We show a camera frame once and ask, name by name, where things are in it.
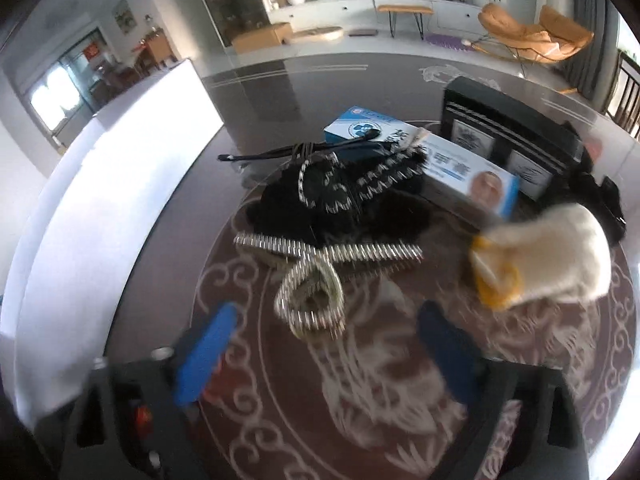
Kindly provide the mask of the blue white glove box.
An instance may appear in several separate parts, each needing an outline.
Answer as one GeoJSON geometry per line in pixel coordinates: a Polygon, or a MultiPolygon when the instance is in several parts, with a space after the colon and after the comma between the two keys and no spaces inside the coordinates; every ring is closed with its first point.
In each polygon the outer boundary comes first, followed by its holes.
{"type": "Polygon", "coordinates": [[[376,142],[399,142],[407,136],[414,136],[418,130],[418,127],[396,118],[353,106],[324,128],[324,140],[337,143],[359,139],[376,131],[376,142]]]}

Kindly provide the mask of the blue white mask box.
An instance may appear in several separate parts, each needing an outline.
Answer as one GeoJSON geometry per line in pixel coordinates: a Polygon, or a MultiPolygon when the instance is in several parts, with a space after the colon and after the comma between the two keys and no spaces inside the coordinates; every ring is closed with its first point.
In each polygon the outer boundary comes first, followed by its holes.
{"type": "Polygon", "coordinates": [[[518,200],[518,178],[458,144],[429,133],[423,196],[472,226],[508,221],[518,200]]]}

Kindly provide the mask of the black striped gift box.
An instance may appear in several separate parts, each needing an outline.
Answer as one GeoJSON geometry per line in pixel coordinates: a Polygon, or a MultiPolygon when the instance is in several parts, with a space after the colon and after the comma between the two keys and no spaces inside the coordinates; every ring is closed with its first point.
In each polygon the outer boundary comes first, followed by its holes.
{"type": "Polygon", "coordinates": [[[462,76],[445,87],[440,135],[517,176],[534,202],[593,167],[571,124],[462,76]]]}

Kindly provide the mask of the grey curtain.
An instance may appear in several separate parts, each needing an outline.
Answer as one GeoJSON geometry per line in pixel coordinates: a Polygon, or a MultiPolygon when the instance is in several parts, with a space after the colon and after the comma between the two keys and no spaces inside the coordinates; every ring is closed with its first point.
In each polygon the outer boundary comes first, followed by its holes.
{"type": "Polygon", "coordinates": [[[620,14],[611,0],[574,0],[573,20],[592,32],[593,38],[562,64],[563,75],[602,113],[614,84],[620,14]]]}

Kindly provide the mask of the wooden railing shelf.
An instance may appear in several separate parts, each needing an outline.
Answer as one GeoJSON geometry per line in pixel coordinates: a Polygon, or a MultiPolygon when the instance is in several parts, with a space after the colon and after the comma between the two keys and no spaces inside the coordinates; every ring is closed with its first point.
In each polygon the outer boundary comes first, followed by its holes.
{"type": "Polygon", "coordinates": [[[614,81],[606,101],[605,115],[634,140],[639,140],[639,64],[623,50],[618,51],[614,81]]]}

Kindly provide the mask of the white cardboard storage box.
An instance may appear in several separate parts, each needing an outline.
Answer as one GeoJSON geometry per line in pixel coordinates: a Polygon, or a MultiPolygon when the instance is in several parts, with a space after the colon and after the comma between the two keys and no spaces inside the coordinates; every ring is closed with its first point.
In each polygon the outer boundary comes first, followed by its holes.
{"type": "Polygon", "coordinates": [[[81,392],[158,217],[224,122],[191,62],[91,118],[17,243],[1,308],[1,371],[34,426],[81,392]]]}

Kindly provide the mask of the small wooden bench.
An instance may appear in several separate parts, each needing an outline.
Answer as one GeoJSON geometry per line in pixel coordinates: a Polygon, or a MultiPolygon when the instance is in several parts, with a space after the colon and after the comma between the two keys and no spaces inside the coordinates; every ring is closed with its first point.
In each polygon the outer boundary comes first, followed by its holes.
{"type": "Polygon", "coordinates": [[[416,23],[416,30],[420,39],[425,38],[426,25],[431,23],[431,17],[434,10],[430,6],[404,6],[403,4],[382,4],[377,6],[376,10],[387,14],[388,27],[390,28],[390,36],[396,37],[397,20],[399,15],[411,15],[416,23]]]}

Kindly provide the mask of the black studded cloth bag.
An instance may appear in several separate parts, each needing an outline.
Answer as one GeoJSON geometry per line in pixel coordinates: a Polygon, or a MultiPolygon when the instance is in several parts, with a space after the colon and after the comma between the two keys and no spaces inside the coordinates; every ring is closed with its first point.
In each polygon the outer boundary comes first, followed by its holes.
{"type": "Polygon", "coordinates": [[[253,231],[317,248],[415,242],[431,222],[422,148],[381,148],[355,160],[342,154],[313,154],[285,166],[247,207],[253,231]]]}

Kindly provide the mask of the white tv cabinet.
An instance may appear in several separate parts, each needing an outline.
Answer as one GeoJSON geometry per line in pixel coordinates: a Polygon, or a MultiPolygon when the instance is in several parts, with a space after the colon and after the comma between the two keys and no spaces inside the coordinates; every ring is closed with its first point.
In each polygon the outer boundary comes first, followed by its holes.
{"type": "Polygon", "coordinates": [[[345,30],[379,29],[416,35],[419,15],[412,12],[387,11],[392,6],[431,9],[423,14],[424,32],[459,37],[483,36],[486,30],[478,20],[480,7],[447,0],[317,0],[285,6],[268,13],[271,24],[290,23],[294,32],[318,27],[341,27],[345,30]]]}

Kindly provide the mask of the orange lounge chair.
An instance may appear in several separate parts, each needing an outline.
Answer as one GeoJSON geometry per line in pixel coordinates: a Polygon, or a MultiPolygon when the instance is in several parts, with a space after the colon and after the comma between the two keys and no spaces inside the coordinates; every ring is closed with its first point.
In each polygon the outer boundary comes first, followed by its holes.
{"type": "Polygon", "coordinates": [[[485,35],[463,43],[476,52],[525,62],[558,66],[588,48],[594,32],[544,4],[538,22],[523,24],[497,3],[487,3],[477,15],[485,35]]]}

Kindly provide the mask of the white yellow work glove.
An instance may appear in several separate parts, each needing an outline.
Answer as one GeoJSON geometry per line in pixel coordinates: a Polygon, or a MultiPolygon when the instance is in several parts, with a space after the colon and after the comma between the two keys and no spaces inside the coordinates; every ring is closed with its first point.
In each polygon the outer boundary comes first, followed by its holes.
{"type": "Polygon", "coordinates": [[[470,247],[478,298],[491,310],[550,299],[597,300],[611,285],[612,260],[597,218],[579,204],[561,204],[533,220],[480,232],[470,247]]]}

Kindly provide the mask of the cardboard box on floor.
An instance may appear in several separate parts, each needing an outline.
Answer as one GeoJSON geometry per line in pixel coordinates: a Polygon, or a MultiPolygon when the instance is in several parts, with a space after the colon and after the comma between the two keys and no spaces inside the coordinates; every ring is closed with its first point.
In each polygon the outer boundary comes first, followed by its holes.
{"type": "Polygon", "coordinates": [[[292,36],[293,29],[290,23],[277,23],[243,32],[233,38],[231,44],[237,54],[243,54],[282,46],[292,36]]]}

